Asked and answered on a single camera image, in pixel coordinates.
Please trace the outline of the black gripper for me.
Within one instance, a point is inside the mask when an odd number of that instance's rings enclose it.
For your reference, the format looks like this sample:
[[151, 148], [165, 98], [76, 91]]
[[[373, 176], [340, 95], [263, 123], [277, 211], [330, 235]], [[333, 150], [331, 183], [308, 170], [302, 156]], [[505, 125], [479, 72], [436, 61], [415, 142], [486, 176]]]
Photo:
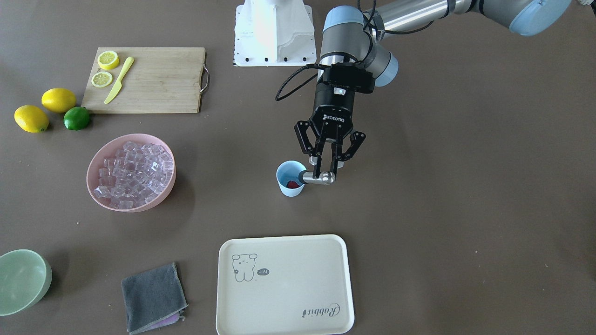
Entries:
[[[374, 87], [373, 73], [359, 64], [336, 63], [324, 68], [316, 85], [310, 121], [298, 121], [294, 126], [302, 152], [314, 158], [315, 177], [321, 173], [321, 155], [326, 140], [336, 140], [331, 146], [330, 171], [333, 174], [337, 174], [340, 162], [352, 159], [366, 140], [364, 132], [353, 132], [353, 106], [356, 93], [370, 94]], [[309, 128], [315, 134], [315, 144], [312, 144], [307, 136]], [[343, 151], [343, 140], [348, 135], [350, 145]]]

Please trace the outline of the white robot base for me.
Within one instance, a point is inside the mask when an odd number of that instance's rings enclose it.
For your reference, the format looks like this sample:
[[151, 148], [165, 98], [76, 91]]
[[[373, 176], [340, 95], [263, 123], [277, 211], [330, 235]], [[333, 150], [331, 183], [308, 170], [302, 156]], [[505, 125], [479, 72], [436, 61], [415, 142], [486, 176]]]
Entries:
[[236, 7], [233, 63], [293, 67], [316, 63], [312, 8], [302, 0], [245, 0]]

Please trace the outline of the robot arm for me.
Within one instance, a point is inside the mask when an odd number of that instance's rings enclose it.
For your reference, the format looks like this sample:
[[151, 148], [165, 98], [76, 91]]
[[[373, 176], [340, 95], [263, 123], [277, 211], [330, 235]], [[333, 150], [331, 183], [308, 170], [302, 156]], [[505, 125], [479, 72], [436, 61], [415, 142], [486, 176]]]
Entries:
[[568, 0], [396, 0], [363, 11], [339, 6], [325, 19], [316, 69], [313, 112], [294, 129], [313, 170], [298, 172], [300, 184], [330, 185], [345, 161], [366, 139], [355, 131], [355, 95], [370, 94], [395, 78], [399, 64], [381, 45], [389, 36], [420, 32], [452, 14], [475, 12], [521, 36], [534, 36], [555, 23]]

